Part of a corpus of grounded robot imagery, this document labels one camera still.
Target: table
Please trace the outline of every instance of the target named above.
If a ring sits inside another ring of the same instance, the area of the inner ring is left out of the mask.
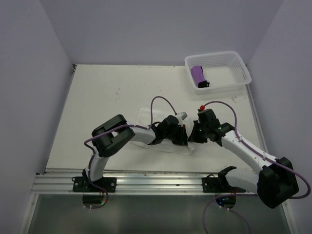
[[[149,108],[153,97],[162,95],[177,112],[187,112],[197,119],[200,105],[212,100],[230,104],[238,116],[238,130],[256,146],[260,146],[247,87],[197,96],[191,89],[185,67],[78,65],[49,156],[47,171],[82,169],[91,151],[83,145],[93,129],[117,114],[135,122],[140,108]],[[220,122],[234,124],[230,109],[211,104]],[[171,113],[169,105],[159,99],[154,109]],[[216,143],[196,144],[189,156],[140,148],[128,143],[112,156],[106,170],[218,172],[227,166],[251,171],[232,152]]]

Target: gray wall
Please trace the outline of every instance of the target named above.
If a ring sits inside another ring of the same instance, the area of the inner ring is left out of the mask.
[[[289,158],[312,182],[312,1],[285,0],[248,64],[252,93],[269,152]],[[300,186],[301,193],[306,191]],[[309,234],[311,197],[293,200],[302,234]]]
[[[17,233],[44,170],[71,63],[38,0],[0,1],[0,229]]]
[[[74,63],[184,65],[235,50],[245,62],[282,0],[40,0]]]

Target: white plastic basket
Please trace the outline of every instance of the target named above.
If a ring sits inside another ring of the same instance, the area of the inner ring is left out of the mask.
[[[191,75],[191,68],[202,66],[204,78],[209,80],[210,86],[198,88]],[[234,51],[187,56],[185,66],[195,93],[206,94],[212,89],[234,87],[249,84],[252,81],[249,71],[242,58]]]

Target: purple object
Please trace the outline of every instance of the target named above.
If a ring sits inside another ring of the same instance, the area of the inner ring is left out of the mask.
[[[198,88],[209,87],[209,81],[204,78],[203,68],[201,66],[194,66],[191,68],[191,75],[195,85]]]

